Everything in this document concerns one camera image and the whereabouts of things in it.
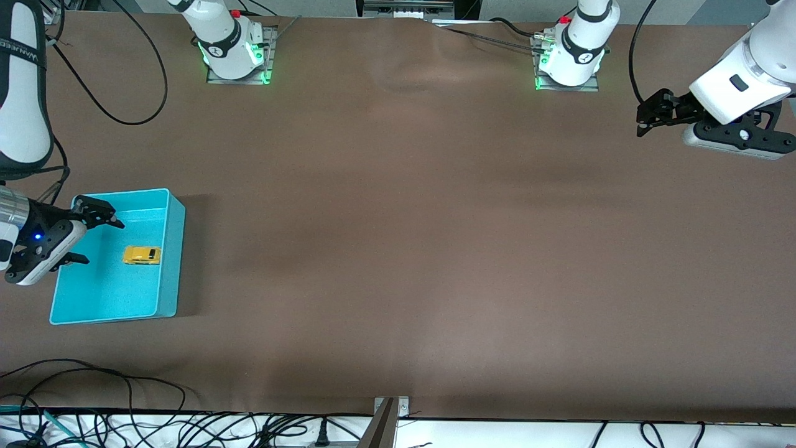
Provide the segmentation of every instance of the blue tray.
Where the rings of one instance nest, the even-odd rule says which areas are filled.
[[[87,195],[111,203],[124,229],[99,226],[72,249],[87,265],[60,268],[50,323],[88,324],[177,313],[185,207],[166,188]],[[127,246],[158,246],[159,265],[126,265]]]

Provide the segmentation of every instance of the cable connector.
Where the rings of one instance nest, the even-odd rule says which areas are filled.
[[[315,446],[329,446],[329,435],[326,433],[326,424],[328,419],[326,417],[321,420],[321,429],[318,430],[318,440],[315,441]]]

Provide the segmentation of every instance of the white floor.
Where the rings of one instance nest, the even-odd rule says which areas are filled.
[[[214,424],[210,430],[219,431],[230,422],[239,419],[239,416],[227,417],[224,421]],[[162,425],[169,419],[163,415],[136,415],[135,421],[140,426]],[[91,415],[81,417],[84,429],[94,427],[94,418]],[[224,435],[228,437],[244,436],[254,434],[259,426],[264,422],[265,417],[257,417],[258,425],[247,419],[240,424],[227,430]],[[362,434],[367,427],[370,418],[364,417],[339,417],[333,418],[335,422],[342,424],[357,434]],[[58,421],[69,430],[77,434],[79,431],[76,425],[76,416],[64,415]],[[114,426],[119,426],[130,422],[129,415],[114,415],[112,417]],[[24,417],[25,429],[33,431],[37,427],[37,417],[26,415]],[[0,426],[13,428],[19,427],[16,415],[0,415]],[[157,448],[176,448],[178,442],[179,429],[182,423],[174,424],[157,434],[154,434],[149,442]],[[293,438],[279,438],[278,446],[307,446],[318,437],[319,420],[308,424],[309,430],[306,434]],[[595,434],[600,427],[600,423],[590,422],[457,422],[457,421],[422,421],[408,420],[400,421],[396,436],[396,448],[412,448],[424,444],[431,448],[510,448],[510,447],[539,447],[539,448],[589,448],[594,440]],[[599,446],[622,447],[622,448],[647,448],[646,443],[641,438],[638,431],[638,423],[610,423],[599,440]],[[669,448],[691,448],[697,434],[699,426],[696,424],[657,424],[656,427],[661,433],[665,446]],[[141,429],[143,435],[149,434],[151,429]],[[127,439],[127,443],[117,436],[108,439],[108,448],[124,448],[134,446],[140,441],[131,426],[119,431]],[[189,432],[190,435],[198,433],[196,430]],[[53,424],[48,425],[45,438],[48,443],[66,438],[67,436]],[[655,440],[654,434],[648,430],[648,437]],[[332,441],[349,441],[353,438],[345,432],[329,425],[329,438]],[[0,446],[7,443],[21,440],[22,436],[10,430],[0,430]],[[185,446],[201,446],[207,442],[210,436],[198,433],[197,436],[186,444],[187,438],[183,438],[181,448]],[[245,448],[252,438],[246,438],[235,442],[226,442],[226,448]],[[780,426],[757,426],[754,424],[720,424],[707,426],[704,437],[700,443],[700,448],[785,448],[789,444],[796,444],[796,427]],[[80,446],[80,444],[70,444],[66,446]],[[205,448],[222,447],[219,442],[214,442]]]

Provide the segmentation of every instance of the brown tabletop surface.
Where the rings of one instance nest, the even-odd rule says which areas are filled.
[[[60,204],[170,188],[188,216],[178,316],[52,326],[55,275],[0,283],[0,371],[81,358],[189,386],[206,410],[367,412],[410,395],[422,416],[796,419],[796,156],[686,147],[682,128],[637,138],[632,27],[611,38],[600,92],[572,93],[534,90],[521,50],[413,19],[301,18],[271,85],[208,85],[182,17],[139,19],[169,75],[146,125],[103,116],[50,50],[73,173]],[[742,33],[646,27],[642,95],[686,92]],[[116,115],[157,106],[154,55],[123,15],[69,14],[63,40]],[[50,182],[10,185],[36,197]],[[145,389],[135,406],[176,406]],[[48,391],[127,405],[93,374]]]

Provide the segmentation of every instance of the light blue cable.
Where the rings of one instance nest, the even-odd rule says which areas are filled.
[[[61,424],[61,422],[59,422],[59,421],[58,421],[58,419],[56,419],[55,417],[53,417],[53,415],[52,415],[52,414],[50,414],[49,412],[47,412],[47,410],[45,410],[45,411],[43,412],[43,414],[44,414],[44,416],[45,416],[45,419],[48,419],[50,423],[52,423],[53,425],[55,425],[55,426],[56,426],[56,427],[57,427],[59,430],[63,431],[63,432],[64,432],[64,434],[66,434],[67,436],[69,436],[69,438],[74,438],[74,439],[76,440],[76,441],[75,441],[75,443],[77,443],[78,445],[82,446],[83,448],[88,448],[88,445],[86,445],[85,443],[81,442],[81,441],[78,439],[78,437],[75,435],[75,433],[71,432],[71,431],[69,430],[69,428],[67,428],[66,426],[62,425],[62,424]]]

